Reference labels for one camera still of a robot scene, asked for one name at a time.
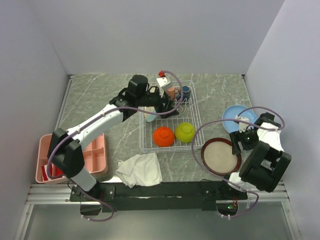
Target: green bowl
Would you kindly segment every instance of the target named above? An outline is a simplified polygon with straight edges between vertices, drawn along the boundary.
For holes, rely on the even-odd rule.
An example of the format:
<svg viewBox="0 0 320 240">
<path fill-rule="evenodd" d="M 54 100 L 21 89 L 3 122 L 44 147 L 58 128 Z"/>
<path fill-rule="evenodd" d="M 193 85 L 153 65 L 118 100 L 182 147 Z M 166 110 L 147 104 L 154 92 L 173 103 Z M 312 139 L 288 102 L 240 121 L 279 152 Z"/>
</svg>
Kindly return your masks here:
<svg viewBox="0 0 320 240">
<path fill-rule="evenodd" d="M 189 122 L 180 123 L 174 131 L 175 137 L 182 143 L 191 143 L 195 134 L 196 128 Z"/>
</svg>

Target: pink plastic container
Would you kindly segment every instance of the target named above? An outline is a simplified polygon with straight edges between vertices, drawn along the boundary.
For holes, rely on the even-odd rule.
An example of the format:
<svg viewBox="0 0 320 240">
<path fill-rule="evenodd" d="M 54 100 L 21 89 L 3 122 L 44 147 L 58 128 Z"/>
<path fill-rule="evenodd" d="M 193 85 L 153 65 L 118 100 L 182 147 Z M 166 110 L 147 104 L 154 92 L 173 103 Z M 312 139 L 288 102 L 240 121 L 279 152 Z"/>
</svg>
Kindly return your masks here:
<svg viewBox="0 0 320 240">
<path fill-rule="evenodd" d="M 39 184 L 61 184 L 68 181 L 66 177 L 58 179 L 49 179 L 47 181 L 42 178 L 42 166 L 48 163 L 48 151 L 52 134 L 44 135 L 40 139 L 38 159 L 36 164 L 35 180 Z M 107 151 L 105 135 L 102 134 L 93 140 L 83 151 L 84 165 L 93 176 L 99 176 L 107 173 Z M 56 176 L 57 168 L 53 165 L 52 175 Z"/>
</svg>

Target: white towel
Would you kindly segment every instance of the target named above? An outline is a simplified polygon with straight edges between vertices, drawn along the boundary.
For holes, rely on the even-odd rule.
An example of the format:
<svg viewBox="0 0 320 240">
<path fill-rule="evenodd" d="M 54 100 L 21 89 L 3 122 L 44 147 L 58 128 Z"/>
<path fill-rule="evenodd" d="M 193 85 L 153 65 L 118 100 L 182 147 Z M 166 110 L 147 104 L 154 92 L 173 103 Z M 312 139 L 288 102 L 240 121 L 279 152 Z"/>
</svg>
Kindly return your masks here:
<svg viewBox="0 0 320 240">
<path fill-rule="evenodd" d="M 132 188 L 134 185 L 154 186 L 162 182 L 157 154 L 137 154 L 127 161 L 117 161 L 115 173 L 122 182 Z"/>
</svg>

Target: tabletop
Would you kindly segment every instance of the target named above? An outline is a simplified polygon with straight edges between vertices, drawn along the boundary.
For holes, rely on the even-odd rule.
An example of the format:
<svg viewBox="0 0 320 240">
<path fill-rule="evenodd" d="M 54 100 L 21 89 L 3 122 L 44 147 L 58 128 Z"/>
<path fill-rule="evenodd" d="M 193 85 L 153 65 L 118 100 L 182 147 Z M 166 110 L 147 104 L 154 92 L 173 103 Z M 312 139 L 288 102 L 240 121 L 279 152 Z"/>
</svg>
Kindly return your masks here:
<svg viewBox="0 0 320 240">
<path fill-rule="evenodd" d="M 59 127 L 74 127 L 99 112 L 119 91 L 128 85 L 134 74 L 79 74 L 71 78 Z M 143 74 L 155 82 L 157 74 Z M 177 74 L 181 81 L 194 83 L 202 124 L 222 118 L 232 105 L 251 107 L 248 92 L 240 74 Z M 205 141 L 212 138 L 229 138 L 221 123 L 203 128 Z M 139 115 L 112 127 L 105 132 L 108 172 L 97 177 L 101 182 L 120 182 L 115 174 L 116 161 L 143 154 L 139 148 Z M 200 157 L 201 150 L 196 151 Z M 249 155 L 242 153 L 242 164 Z M 215 180 L 194 160 L 190 151 L 157 153 L 163 182 L 192 182 Z"/>
</svg>

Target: pink mug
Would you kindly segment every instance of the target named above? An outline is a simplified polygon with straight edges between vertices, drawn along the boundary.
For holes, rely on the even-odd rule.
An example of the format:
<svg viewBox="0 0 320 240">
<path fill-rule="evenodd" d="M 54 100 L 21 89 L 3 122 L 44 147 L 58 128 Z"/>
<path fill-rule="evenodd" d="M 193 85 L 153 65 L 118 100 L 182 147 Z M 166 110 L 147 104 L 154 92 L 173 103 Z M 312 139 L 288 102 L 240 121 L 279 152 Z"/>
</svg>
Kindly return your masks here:
<svg viewBox="0 0 320 240">
<path fill-rule="evenodd" d="M 180 89 L 178 87 L 170 87 L 169 89 L 167 89 L 166 91 L 166 94 L 168 94 L 168 96 L 171 98 L 171 100 L 175 100 L 176 99 L 176 95 L 178 93 L 180 93 Z"/>
</svg>

